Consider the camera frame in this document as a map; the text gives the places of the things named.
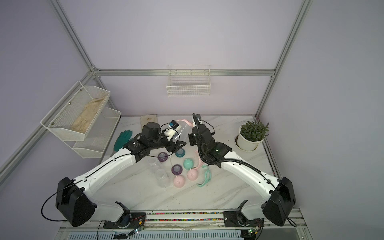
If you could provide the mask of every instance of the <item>lavender wall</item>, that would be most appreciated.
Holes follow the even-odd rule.
[[[261,115],[315,240],[383,239],[383,24],[383,1],[313,1]]]
[[[268,76],[213,76],[211,94],[168,97],[167,76],[103,76],[106,88],[123,115],[248,114],[254,115]]]
[[[302,0],[61,0],[98,68],[274,69]]]
[[[87,69],[46,0],[2,1],[0,8],[0,165]],[[97,164],[46,135],[0,191],[2,239],[51,240],[60,223],[40,215],[57,182]],[[49,202],[45,212],[63,216]]]

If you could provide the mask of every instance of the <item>white wire basket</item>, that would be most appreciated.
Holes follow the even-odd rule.
[[[210,95],[209,69],[209,65],[169,65],[168,96]]]
[[[76,85],[80,85],[77,92],[53,118],[49,125],[44,125],[43,121],[45,118],[40,122],[62,141],[84,141],[109,99],[110,92],[105,89],[98,88],[96,86],[83,86],[80,82],[77,82],[75,86]],[[102,97],[105,97],[105,99],[100,103],[99,110],[93,117],[93,120],[90,122],[85,132],[82,133],[71,130],[72,124],[83,112],[85,105],[92,99]]]
[[[105,107],[85,140],[76,142],[72,149],[82,158],[101,158],[120,115],[121,112]]]

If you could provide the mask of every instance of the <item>clear plastic bottle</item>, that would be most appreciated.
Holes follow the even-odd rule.
[[[168,187],[169,186],[170,178],[164,169],[160,168],[160,169],[156,170],[155,176],[156,176],[157,184],[160,187]]]
[[[156,157],[150,157],[147,162],[152,173],[155,173],[156,170],[160,169],[160,162]]]
[[[175,136],[173,139],[174,139],[174,141],[180,140],[180,141],[186,142],[186,140],[188,139],[188,134],[191,132],[191,130],[193,128],[193,124],[190,123],[186,119],[180,119],[180,120],[177,120],[176,122],[181,127],[181,129],[178,130],[178,133],[180,135],[180,139],[179,139],[179,136],[177,135],[177,133],[175,133]]]

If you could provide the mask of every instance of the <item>rubber glove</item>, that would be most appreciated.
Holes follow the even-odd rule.
[[[131,130],[125,130],[124,132],[121,132],[118,139],[115,142],[115,145],[113,146],[113,150],[117,152],[120,148],[124,146],[132,137],[132,131]]]

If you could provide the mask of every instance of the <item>beige cloth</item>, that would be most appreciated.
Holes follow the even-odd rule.
[[[92,99],[89,103],[85,104],[85,107],[80,116],[78,116],[73,122],[71,130],[85,133],[106,98],[107,97],[95,98]]]

